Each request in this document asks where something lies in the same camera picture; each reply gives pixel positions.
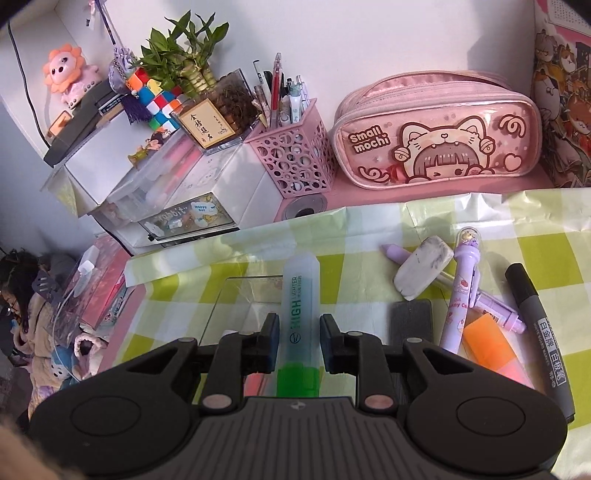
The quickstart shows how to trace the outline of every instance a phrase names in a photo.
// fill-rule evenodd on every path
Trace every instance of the stuffed toy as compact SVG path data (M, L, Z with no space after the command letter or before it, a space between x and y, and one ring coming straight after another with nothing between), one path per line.
M78 106L82 97L102 80L97 65L87 65L80 47L66 43L49 53L43 66L45 85L52 93L61 93L61 101L70 109Z
M60 390L79 383L80 380L70 374L77 364L78 360L71 348L58 345L51 352L51 372L58 380L62 380Z

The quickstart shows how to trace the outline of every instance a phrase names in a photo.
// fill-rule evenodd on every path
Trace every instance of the highlighter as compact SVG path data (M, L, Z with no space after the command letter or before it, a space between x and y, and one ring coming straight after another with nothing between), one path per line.
M277 397L320 393L320 263L311 252L292 256L283 269Z
M490 314L486 313L466 326L463 338L478 365L534 388L523 365Z

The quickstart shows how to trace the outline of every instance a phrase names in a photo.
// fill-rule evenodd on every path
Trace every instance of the purple tassel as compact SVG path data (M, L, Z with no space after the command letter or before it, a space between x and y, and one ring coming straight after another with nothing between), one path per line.
M152 114L148 112L148 109L131 94L125 95L121 99L121 105L123 105L123 110L127 113L127 118L129 119L130 124L134 122L149 122L152 120Z

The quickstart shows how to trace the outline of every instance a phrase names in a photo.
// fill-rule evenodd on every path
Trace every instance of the cable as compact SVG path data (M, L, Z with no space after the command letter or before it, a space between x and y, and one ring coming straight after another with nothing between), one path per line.
M70 372L70 370L68 369L68 367L66 367L66 364L64 363L64 361L61 359L60 354L57 351L57 342L56 342L56 323L57 323L57 320L58 320L58 318L60 316L60 313L61 313L62 308L64 307L64 305L66 305L66 302L68 300L70 300L70 297L74 293L74 289L75 288L76 288L76 286L74 286L74 288L70 290L70 293L68 293L68 295L66 296L66 298L64 299L64 301L62 303L60 303L59 307L57 308L57 312L56 312L55 316L53 317L53 328L51 329L51 342L53 343L53 349L56 351L57 359L60 361L61 365L64 367L64 370L66 370L66 372L68 372L70 374L70 376L74 380L76 380L78 383L80 383L80 380L78 380L74 376L74 373Z
M25 77L25 71L22 68L21 56L18 54L17 43L14 40L14 35L12 35L12 28L10 28L10 22L8 22L8 35L10 35L10 40L12 41L12 48L14 48L14 53L17 56L18 67L21 69L22 82L25 86L25 95L27 96L27 102L29 102L29 107L31 107L31 112L33 112L33 118L35 119L35 126L37 127L37 131L39 132L39 136L43 140L43 143L45 143L45 145L47 145L47 148L50 148L51 145L49 144L49 142L45 138L45 135L43 135L43 132L41 131L41 127L39 126L39 120L37 119L37 114L35 113L35 107L33 106L33 102L31 101L31 97L29 95L29 89L27 87L27 77Z

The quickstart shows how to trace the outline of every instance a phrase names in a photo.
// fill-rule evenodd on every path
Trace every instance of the sticker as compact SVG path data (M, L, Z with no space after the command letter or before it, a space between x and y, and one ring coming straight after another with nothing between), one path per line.
M234 130L208 98L179 117L203 148L234 135Z
M212 202L191 202L191 208L202 215L217 215L217 207Z
M470 284L464 278L460 277L460 279L461 280L457 284L457 287L455 288L454 291L459 291L459 292L462 292L462 293L468 293L468 292L470 292L470 290L469 290L470 289Z

